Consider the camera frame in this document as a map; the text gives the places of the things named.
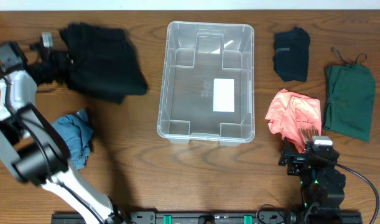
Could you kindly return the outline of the large black garment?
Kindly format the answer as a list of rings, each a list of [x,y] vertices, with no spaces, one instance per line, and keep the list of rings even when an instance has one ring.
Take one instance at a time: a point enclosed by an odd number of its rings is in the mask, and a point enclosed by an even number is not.
[[[60,36],[72,60],[65,80],[69,89],[117,104],[147,93],[136,49],[123,29],[71,23]]]

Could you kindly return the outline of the blue cloth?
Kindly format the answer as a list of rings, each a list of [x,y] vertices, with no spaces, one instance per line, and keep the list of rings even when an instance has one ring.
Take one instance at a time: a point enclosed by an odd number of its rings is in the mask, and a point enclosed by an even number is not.
[[[68,146],[71,161],[76,170],[83,169],[91,153],[93,129],[85,109],[74,114],[59,117],[52,123],[53,128]]]

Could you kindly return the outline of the dark green camisole top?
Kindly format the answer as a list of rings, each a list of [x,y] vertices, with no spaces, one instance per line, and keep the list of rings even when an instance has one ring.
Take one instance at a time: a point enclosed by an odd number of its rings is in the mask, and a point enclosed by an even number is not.
[[[325,68],[327,99],[322,128],[362,141],[369,141],[376,81],[368,67],[360,61],[349,63],[338,49],[334,55],[342,64]]]

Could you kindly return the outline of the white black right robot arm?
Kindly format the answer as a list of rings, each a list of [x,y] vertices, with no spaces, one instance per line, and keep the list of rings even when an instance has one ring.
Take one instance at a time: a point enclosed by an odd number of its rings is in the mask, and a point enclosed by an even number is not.
[[[314,136],[305,145],[305,152],[294,152],[287,138],[279,165],[287,175],[300,178],[302,207],[290,212],[286,223],[343,223],[340,205],[345,199],[346,177],[335,169],[339,153],[326,136]]]

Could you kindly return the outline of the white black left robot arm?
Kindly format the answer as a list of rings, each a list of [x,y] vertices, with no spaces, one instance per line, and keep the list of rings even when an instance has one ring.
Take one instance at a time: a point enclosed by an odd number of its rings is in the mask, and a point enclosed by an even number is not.
[[[75,169],[65,141],[35,107],[37,87],[64,77],[72,65],[66,51],[38,43],[37,52],[41,61],[28,64],[16,42],[0,44],[0,161],[18,181],[59,196],[85,223],[129,223]]]

